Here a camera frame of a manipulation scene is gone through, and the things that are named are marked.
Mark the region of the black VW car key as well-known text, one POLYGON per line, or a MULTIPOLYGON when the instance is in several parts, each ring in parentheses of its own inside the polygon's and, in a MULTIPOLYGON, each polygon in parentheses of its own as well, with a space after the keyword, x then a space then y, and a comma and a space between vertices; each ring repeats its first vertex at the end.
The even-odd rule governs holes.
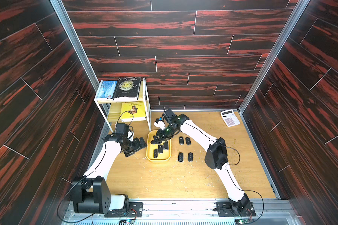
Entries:
POLYGON ((158 145, 158 152, 159 154, 162 154, 163 153, 163 145, 158 145))

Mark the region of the dark grey car key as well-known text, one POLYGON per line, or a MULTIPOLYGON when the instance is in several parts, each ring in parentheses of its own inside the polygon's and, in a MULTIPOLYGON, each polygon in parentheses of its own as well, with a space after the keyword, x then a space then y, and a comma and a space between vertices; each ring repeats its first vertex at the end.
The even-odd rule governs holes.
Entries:
POLYGON ((163 149, 166 150, 166 151, 169 150, 169 142, 168 141, 163 143, 163 149))

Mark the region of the black three-button car key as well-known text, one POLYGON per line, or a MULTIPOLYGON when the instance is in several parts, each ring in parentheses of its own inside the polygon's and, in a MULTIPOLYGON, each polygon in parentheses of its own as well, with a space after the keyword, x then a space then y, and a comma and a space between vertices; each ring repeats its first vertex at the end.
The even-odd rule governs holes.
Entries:
POLYGON ((193 153, 192 152, 188 153, 187 160, 188 160, 188 162, 193 162, 193 153))

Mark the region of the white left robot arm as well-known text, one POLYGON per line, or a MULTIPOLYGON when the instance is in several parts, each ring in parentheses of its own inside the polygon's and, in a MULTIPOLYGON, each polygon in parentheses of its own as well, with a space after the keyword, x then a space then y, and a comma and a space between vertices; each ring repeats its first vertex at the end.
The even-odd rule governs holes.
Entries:
POLYGON ((107 176, 116 157, 123 153, 129 157, 146 148, 144 139, 134 138, 133 128, 118 123, 112 134, 103 141, 96 160, 81 177, 76 177, 70 188, 69 200, 73 202, 74 212, 90 214, 114 214, 126 216, 130 212, 129 198, 125 194, 112 194, 107 185, 107 176))

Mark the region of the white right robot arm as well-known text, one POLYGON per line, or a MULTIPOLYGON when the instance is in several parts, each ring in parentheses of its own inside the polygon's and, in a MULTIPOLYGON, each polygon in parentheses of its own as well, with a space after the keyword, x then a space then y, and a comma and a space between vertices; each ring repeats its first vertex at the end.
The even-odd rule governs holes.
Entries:
POLYGON ((227 211, 237 217, 255 216, 253 203, 231 171, 228 148, 223 138, 211 136, 198 127, 188 116, 185 114, 176 115, 171 109, 164 111, 162 116, 155 120, 154 125, 158 130, 152 143, 160 144, 182 132, 195 140, 206 151, 204 162, 217 173, 229 199, 229 203, 224 207, 217 207, 217 211, 227 211))

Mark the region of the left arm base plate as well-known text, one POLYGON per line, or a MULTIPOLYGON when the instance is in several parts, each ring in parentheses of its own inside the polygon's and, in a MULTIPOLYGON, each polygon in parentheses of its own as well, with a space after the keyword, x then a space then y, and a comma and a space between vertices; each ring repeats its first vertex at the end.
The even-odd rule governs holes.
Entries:
POLYGON ((142 202, 128 202, 124 204, 122 209, 109 210, 104 217, 115 218, 136 218, 142 217, 143 203, 142 202))

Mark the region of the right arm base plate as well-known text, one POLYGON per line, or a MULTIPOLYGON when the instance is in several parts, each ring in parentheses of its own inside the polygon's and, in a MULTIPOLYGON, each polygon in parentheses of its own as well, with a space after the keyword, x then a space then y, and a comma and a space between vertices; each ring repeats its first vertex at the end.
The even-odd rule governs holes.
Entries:
POLYGON ((213 209, 220 217, 254 217, 256 212, 252 202, 216 202, 213 209))

